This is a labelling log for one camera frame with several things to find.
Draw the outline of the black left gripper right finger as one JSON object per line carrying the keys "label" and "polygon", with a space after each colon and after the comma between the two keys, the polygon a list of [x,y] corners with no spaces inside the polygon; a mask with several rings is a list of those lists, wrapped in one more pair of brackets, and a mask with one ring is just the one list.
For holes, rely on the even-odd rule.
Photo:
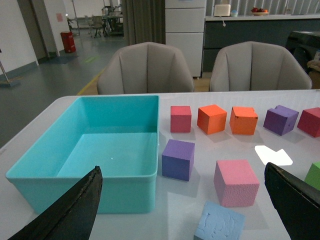
{"label": "black left gripper right finger", "polygon": [[288,171],[269,162],[264,184],[292,240],[320,238],[320,191]]}

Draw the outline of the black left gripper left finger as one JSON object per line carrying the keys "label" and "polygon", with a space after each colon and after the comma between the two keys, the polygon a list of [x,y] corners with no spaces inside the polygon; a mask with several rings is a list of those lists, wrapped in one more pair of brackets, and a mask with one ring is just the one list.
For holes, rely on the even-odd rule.
{"label": "black left gripper left finger", "polygon": [[102,187],[102,171],[95,166],[10,239],[88,240],[98,212]]}

